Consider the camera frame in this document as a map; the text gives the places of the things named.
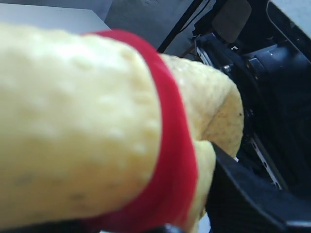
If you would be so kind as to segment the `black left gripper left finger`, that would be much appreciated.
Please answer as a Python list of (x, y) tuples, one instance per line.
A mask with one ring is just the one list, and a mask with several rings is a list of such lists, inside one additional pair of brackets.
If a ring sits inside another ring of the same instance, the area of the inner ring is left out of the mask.
[(99, 233), (101, 231), (109, 233), (183, 233), (184, 230), (178, 226), (169, 224), (162, 220), (143, 219), (70, 219), (79, 233)]

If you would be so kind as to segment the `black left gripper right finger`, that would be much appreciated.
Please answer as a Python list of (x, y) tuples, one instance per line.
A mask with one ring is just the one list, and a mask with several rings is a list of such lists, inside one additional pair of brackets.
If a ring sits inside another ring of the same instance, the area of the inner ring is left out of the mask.
[(206, 202), (214, 233), (309, 233), (311, 204), (251, 173), (215, 143)]

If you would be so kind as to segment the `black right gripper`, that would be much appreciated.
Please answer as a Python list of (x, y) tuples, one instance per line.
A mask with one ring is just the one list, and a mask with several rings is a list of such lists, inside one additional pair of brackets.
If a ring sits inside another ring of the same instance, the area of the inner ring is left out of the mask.
[(311, 65), (288, 42), (253, 52), (213, 33), (195, 40), (202, 62), (230, 77), (244, 107), (239, 160), (276, 187), (311, 192)]

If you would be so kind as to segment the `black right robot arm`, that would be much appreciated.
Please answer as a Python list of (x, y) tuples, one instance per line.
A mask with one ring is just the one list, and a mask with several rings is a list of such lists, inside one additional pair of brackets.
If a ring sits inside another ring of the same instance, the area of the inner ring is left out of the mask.
[(240, 159), (278, 188), (311, 196), (311, 39), (276, 0), (250, 1), (236, 40), (228, 24), (198, 36), (201, 60), (237, 85), (244, 108)]

